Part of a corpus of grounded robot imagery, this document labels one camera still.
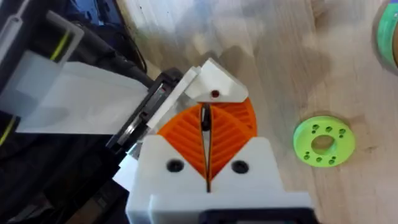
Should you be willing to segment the bare white finger of the left gripper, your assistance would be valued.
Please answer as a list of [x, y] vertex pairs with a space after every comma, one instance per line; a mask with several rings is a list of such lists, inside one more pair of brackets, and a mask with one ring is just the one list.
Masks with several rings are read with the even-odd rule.
[[187, 95], [199, 103], [242, 103], [249, 96], [248, 89], [220, 64], [209, 58], [198, 67], [191, 67], [171, 94], [147, 122], [154, 129], [170, 109], [178, 104], [180, 96]]

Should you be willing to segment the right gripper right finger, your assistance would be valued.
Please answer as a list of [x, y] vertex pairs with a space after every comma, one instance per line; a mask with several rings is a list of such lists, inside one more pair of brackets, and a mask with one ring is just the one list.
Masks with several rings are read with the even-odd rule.
[[210, 192], [282, 190], [271, 144], [257, 134], [256, 115], [250, 100], [215, 103], [210, 111]]

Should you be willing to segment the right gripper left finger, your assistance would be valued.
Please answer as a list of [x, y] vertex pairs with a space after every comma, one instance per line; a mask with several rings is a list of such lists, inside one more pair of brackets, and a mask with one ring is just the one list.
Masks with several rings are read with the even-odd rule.
[[208, 190], [202, 106], [144, 138], [126, 204], [129, 223], [198, 223]]

